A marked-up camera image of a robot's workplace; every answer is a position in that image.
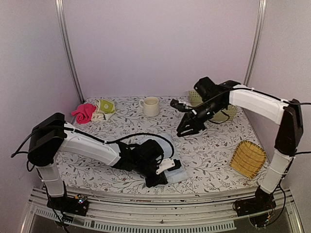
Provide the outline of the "light blue towel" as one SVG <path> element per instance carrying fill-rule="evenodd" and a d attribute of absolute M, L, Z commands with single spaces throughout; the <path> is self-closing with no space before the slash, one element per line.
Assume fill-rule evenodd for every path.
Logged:
<path fill-rule="evenodd" d="M 147 135 L 144 138 L 138 140 L 136 143 L 141 145 L 148 139 L 155 140 L 164 151 L 163 164 L 164 168 L 168 168 L 169 163 L 171 163 L 171 168 L 173 168 L 172 163 L 175 165 L 175 170 L 162 170 L 161 175 L 165 175 L 168 184 L 179 183 L 187 180 L 190 176 L 186 171 L 185 167 L 181 164 L 180 168 L 177 168 L 177 162 L 181 162 L 181 159 L 177 153 L 174 142 L 170 135 L 167 133 L 160 133 L 157 137 L 152 135 Z"/>

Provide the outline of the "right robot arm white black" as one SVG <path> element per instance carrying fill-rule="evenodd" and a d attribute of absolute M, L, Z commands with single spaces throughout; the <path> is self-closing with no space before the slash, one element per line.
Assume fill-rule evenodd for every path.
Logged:
<path fill-rule="evenodd" d="M 287 175 L 297 147 L 304 133 L 302 103 L 297 99 L 286 100 L 228 80 L 220 84 L 203 77 L 194 85 L 202 103 L 190 106 L 179 100 L 170 105 L 184 115 L 177 127 L 177 136 L 195 135 L 206 129 L 206 122 L 233 105 L 261 116 L 273 128 L 268 139 L 274 148 L 266 174 L 252 198 L 237 200 L 233 208 L 238 216 L 246 216 L 276 207 L 274 192 Z"/>

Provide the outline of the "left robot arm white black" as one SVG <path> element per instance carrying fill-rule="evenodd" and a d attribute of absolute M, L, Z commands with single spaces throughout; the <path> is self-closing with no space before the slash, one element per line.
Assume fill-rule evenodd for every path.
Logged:
<path fill-rule="evenodd" d="M 137 171 L 147 187 L 167 184 L 164 174 L 175 166 L 172 157 L 154 139 L 142 144 L 125 144 L 122 139 L 105 141 L 73 127 L 62 113 L 55 113 L 35 126 L 30 134 L 28 161 L 39 171 L 46 186 L 47 206 L 62 213 L 85 216 L 89 203 L 83 196 L 68 197 L 61 180 L 56 158 L 60 152 L 71 152 L 97 160 L 107 166 Z"/>

